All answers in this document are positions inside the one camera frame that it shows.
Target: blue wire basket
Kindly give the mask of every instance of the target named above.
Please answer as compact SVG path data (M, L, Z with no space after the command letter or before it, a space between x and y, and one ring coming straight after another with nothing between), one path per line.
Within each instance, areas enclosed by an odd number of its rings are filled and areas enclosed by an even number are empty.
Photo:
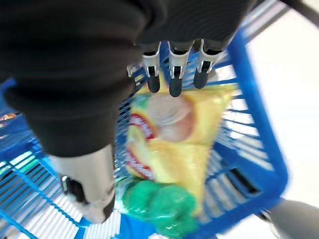
M198 53L188 60L183 87L191 88ZM168 48L160 50L161 69L169 80ZM203 212L192 239L214 238L245 217L268 209L280 200L287 184L287 169L270 127L241 32L215 70L232 76L209 85L236 84L234 100L224 113L219 135L211 150L205 180ZM137 88L146 81L142 68L134 72ZM130 118L129 97L120 107L117 127L115 175L125 170L126 136ZM2 104L1 113L14 112ZM24 118L0 125L0 238L148 238L153 227L116 210L101 225L90 225L67 202L49 159L27 128Z

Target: bag of bread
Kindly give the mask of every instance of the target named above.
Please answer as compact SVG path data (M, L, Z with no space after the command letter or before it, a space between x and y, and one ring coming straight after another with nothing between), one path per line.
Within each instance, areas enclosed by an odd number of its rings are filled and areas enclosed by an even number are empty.
M191 89L174 98L162 75L161 89L134 96L128 132L127 170L159 183L173 183L194 195L201 211L211 146L233 86Z

